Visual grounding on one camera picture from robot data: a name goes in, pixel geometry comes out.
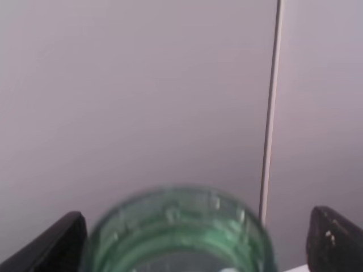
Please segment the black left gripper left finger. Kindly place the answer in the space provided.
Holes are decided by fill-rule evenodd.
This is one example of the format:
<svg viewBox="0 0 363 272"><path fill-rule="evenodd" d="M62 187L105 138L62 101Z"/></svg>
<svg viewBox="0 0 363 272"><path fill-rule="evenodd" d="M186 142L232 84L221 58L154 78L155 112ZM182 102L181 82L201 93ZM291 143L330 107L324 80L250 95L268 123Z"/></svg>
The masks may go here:
<svg viewBox="0 0 363 272"><path fill-rule="evenodd" d="M78 271L86 241L86 221L71 211L1 263L1 271Z"/></svg>

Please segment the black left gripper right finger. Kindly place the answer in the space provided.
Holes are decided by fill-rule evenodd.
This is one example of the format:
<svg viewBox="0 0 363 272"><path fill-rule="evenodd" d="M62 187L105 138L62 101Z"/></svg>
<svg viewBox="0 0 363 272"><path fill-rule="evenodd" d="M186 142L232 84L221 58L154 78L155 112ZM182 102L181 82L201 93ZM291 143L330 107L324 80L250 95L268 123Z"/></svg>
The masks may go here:
<svg viewBox="0 0 363 272"><path fill-rule="evenodd" d="M315 206L306 258L310 271L362 271L362 228L328 206Z"/></svg>

